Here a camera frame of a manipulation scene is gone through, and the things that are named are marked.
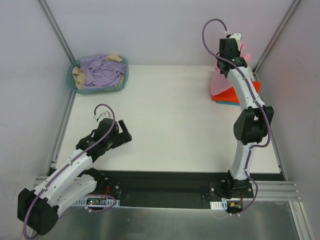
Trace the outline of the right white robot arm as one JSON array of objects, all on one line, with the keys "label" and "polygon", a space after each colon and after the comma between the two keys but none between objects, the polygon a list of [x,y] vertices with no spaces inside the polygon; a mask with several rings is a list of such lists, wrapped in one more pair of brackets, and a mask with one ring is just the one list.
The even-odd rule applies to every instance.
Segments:
[{"label": "right white robot arm", "polygon": [[229,34],[219,40],[217,66],[220,73],[231,83],[241,108],[241,113],[233,125],[237,140],[235,157],[225,181],[226,194],[234,198],[242,193],[250,180],[254,151],[267,146],[261,142],[263,138],[271,136],[274,110],[265,105],[254,87],[252,70],[241,56],[239,34]]}]

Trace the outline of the pink t shirt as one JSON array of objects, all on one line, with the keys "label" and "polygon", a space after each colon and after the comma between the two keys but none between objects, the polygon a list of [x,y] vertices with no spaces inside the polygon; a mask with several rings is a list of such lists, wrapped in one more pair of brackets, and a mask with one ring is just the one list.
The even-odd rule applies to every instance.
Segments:
[{"label": "pink t shirt", "polygon": [[[240,56],[243,57],[247,63],[250,63],[252,61],[252,57],[250,53],[246,52],[245,48],[246,45],[242,43],[240,47]],[[222,92],[232,88],[232,84],[229,80],[220,73],[217,63],[218,62],[214,64],[214,72],[210,84],[210,93],[212,96],[221,94]]]}]

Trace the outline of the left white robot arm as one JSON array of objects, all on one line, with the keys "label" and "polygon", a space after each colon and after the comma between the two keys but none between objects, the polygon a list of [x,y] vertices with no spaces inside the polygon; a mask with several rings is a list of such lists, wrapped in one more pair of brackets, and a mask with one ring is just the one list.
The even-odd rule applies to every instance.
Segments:
[{"label": "left white robot arm", "polygon": [[77,200],[86,195],[98,200],[111,200],[114,207],[120,195],[120,184],[93,163],[107,151],[132,140],[123,120],[102,119],[97,129],[82,138],[68,160],[34,189],[24,188],[17,199],[17,217],[23,228],[37,236],[47,234],[59,217]]}]

